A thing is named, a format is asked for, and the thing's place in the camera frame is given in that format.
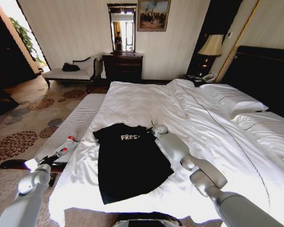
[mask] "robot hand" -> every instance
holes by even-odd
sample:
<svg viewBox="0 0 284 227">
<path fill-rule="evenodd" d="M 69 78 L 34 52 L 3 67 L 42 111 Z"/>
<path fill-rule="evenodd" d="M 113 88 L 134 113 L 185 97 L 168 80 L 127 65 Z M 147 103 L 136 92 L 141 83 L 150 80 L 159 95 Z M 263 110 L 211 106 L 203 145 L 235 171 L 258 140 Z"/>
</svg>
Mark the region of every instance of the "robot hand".
<svg viewBox="0 0 284 227">
<path fill-rule="evenodd" d="M 177 135 L 168 132 L 166 126 L 154 125 L 151 132 L 156 143 L 160 144 L 173 160 L 192 172 L 189 177 L 191 183 L 203 196 L 210 197 L 228 227 L 283 227 L 244 196 L 234 192 L 222 192 L 220 189 L 227 183 L 223 174 L 207 160 L 192 156 L 188 146 Z"/>
</svg>

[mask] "green leaves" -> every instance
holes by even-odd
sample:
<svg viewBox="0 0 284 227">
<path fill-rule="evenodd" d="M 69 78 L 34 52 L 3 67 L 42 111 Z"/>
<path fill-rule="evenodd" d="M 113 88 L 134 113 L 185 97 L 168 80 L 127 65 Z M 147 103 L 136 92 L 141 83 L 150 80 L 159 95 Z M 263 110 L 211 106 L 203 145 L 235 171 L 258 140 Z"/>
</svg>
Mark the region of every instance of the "green leaves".
<svg viewBox="0 0 284 227">
<path fill-rule="evenodd" d="M 27 48 L 28 52 L 35 52 L 37 53 L 37 51 L 35 50 L 35 48 L 33 47 L 33 44 L 31 42 L 30 37 L 27 35 L 27 33 L 29 32 L 25 27 L 21 26 L 18 21 L 16 21 L 14 18 L 10 17 L 10 20 L 13 24 L 13 26 L 15 27 L 16 31 L 18 32 L 20 38 L 22 39 L 22 42 L 24 43 L 25 47 Z M 37 55 L 36 59 L 39 62 L 42 62 L 39 59 L 39 56 Z"/>
</svg>

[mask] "white bedsheet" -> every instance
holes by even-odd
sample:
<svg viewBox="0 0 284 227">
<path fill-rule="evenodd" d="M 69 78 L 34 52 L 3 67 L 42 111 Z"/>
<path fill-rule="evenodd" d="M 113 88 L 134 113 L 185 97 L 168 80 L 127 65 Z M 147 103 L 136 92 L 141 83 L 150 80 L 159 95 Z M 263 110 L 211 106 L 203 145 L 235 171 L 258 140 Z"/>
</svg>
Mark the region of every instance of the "white bedsheet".
<svg viewBox="0 0 284 227">
<path fill-rule="evenodd" d="M 183 80 L 174 80 L 167 86 L 111 83 L 98 114 L 50 197 L 51 218 L 63 226 L 64 210 L 71 207 L 104 212 L 157 211 L 176 218 L 190 215 L 195 222 L 219 218 L 210 199 L 200 195 L 190 183 L 190 173 L 172 160 L 175 173 L 154 191 L 103 204 L 97 178 L 99 146 L 92 132 L 120 122 L 150 127 L 151 119 L 156 118 L 177 134 L 194 156 L 206 158 L 224 173 L 229 181 L 224 190 L 243 194 L 284 224 L 284 170 L 237 126 L 225 120 L 218 108 L 202 98 L 198 88 L 188 83 Z M 192 95 L 210 110 L 216 122 Z"/>
</svg>

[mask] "lamp shade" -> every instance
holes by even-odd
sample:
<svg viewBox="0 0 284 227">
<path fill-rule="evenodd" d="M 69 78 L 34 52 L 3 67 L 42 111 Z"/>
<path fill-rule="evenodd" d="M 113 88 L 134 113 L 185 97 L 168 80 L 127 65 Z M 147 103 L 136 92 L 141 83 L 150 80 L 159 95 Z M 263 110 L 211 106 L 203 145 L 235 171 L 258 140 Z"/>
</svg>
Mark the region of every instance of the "lamp shade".
<svg viewBox="0 0 284 227">
<path fill-rule="evenodd" d="M 204 46 L 198 54 L 218 56 L 222 54 L 223 35 L 209 35 Z"/>
</svg>

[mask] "white pillow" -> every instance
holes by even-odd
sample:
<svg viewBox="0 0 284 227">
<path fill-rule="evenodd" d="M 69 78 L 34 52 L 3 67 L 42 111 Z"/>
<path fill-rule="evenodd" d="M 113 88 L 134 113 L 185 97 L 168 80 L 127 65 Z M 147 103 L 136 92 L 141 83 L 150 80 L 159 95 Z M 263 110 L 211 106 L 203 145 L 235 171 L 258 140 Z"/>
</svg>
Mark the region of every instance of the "white pillow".
<svg viewBox="0 0 284 227">
<path fill-rule="evenodd" d="M 273 112 L 237 115 L 234 122 L 284 160 L 284 118 Z"/>
<path fill-rule="evenodd" d="M 268 107 L 227 84 L 204 84 L 200 88 L 210 95 L 232 119 L 238 114 L 267 110 Z"/>
<path fill-rule="evenodd" d="M 88 72 L 88 74 L 90 75 L 91 73 L 93 73 L 93 67 L 94 67 L 94 57 L 91 56 L 88 60 L 86 61 L 82 61 L 82 62 L 73 62 L 74 65 L 78 65 L 78 67 L 81 70 L 86 70 Z"/>
</svg>

